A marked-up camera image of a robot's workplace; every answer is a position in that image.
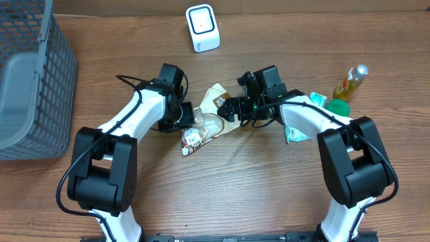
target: printed label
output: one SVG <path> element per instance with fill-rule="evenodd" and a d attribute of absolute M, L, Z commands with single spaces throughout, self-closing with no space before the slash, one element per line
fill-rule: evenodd
<path fill-rule="evenodd" d="M 218 97 L 214 98 L 214 104 L 216 106 L 216 108 L 220 108 L 223 103 L 226 101 L 226 99 L 230 98 L 230 94 L 228 93 L 223 93 L 221 95 L 219 95 Z"/>
<path fill-rule="evenodd" d="M 296 131 L 293 128 L 290 129 L 291 138 L 296 138 Z"/>
<path fill-rule="evenodd" d="M 189 145 L 192 145 L 192 146 L 195 146 L 196 144 L 202 141 L 199 133 L 195 128 L 190 128 L 185 131 L 185 140 Z"/>
<path fill-rule="evenodd" d="M 342 89 L 345 89 L 345 88 L 347 88 L 347 84 L 348 84 L 348 79 L 347 78 L 344 78 L 344 80 L 343 80 L 343 82 L 342 82 Z"/>

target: bottle cap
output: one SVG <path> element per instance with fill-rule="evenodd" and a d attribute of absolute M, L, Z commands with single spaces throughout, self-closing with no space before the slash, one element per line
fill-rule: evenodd
<path fill-rule="evenodd" d="M 368 67 L 367 67 L 367 66 L 365 66 L 365 65 L 359 65 L 359 66 L 356 68 L 355 76 L 356 76 L 357 78 L 363 78 L 363 77 L 365 77 L 367 74 L 369 74 L 369 69 L 368 69 Z"/>
<path fill-rule="evenodd" d="M 349 105 L 347 104 L 347 102 L 343 101 L 342 99 L 331 100 L 325 106 L 325 109 L 340 116 L 348 117 L 349 115 Z"/>

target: green bottle cap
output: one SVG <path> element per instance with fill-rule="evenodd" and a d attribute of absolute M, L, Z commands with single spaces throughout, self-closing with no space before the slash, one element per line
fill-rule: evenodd
<path fill-rule="evenodd" d="M 349 116 L 349 105 L 342 99 L 333 99 L 326 106 L 325 109 L 340 116 Z"/>

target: yellow bottle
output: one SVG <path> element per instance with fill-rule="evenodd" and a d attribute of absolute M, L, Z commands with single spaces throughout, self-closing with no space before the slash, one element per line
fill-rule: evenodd
<path fill-rule="evenodd" d="M 363 83 L 364 78 L 369 73 L 369 69 L 365 65 L 359 65 L 356 68 L 349 70 L 342 84 L 338 85 L 333 91 L 333 99 L 342 99 L 348 102 L 352 93 Z"/>

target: snack wrapper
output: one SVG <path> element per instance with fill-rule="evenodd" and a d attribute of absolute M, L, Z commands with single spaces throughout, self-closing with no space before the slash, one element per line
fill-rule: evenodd
<path fill-rule="evenodd" d="M 219 83 L 206 91 L 200 106 L 194 108 L 195 124 L 182 133 L 182 155 L 190 155 L 214 138 L 239 127 L 240 121 L 237 118 L 234 122 L 228 122 L 217 114 L 218 109 L 230 97 Z"/>

